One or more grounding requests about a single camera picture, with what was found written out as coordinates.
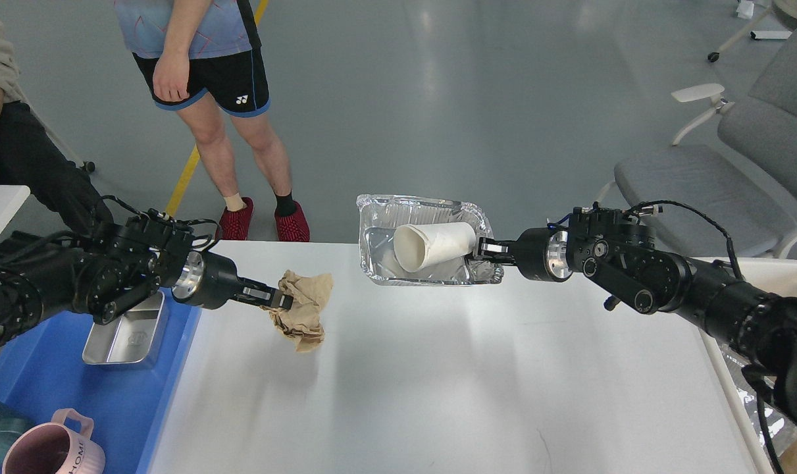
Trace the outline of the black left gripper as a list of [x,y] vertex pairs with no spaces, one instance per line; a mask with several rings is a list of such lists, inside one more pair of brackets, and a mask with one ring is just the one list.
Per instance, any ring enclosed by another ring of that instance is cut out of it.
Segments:
[[218,309],[235,300],[257,307],[290,310],[294,299],[266,283],[238,276],[233,260],[208,251],[191,251],[181,275],[172,286],[179,303],[203,309]]

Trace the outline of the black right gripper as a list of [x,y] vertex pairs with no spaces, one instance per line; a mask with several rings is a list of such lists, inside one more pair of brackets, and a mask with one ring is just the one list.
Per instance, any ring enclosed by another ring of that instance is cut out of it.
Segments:
[[566,230],[529,228],[515,241],[479,239],[478,254],[479,260],[492,264],[515,265],[522,276],[533,281],[565,282],[573,273],[567,243]]

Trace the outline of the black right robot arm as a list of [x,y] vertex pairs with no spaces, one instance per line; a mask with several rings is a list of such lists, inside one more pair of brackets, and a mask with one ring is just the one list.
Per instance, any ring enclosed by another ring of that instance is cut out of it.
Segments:
[[769,405],[797,426],[797,297],[767,293],[747,282],[733,239],[719,224],[726,261],[657,250],[655,231],[641,218],[662,207],[661,200],[626,210],[598,202],[575,207],[516,240],[480,237],[471,258],[514,266],[534,281],[564,282],[582,273],[608,292],[608,310],[625,303],[640,314],[680,315],[746,360],[742,372],[759,410]]

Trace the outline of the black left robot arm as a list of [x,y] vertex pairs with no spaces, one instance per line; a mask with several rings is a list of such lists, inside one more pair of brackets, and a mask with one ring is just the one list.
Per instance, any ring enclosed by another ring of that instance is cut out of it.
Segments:
[[64,311],[104,326],[168,288],[179,303],[217,309],[228,301],[287,310],[293,298],[238,275],[212,252],[214,234],[199,219],[178,220],[130,208],[124,225],[101,223],[89,235],[38,237],[16,231],[0,243],[0,347]]

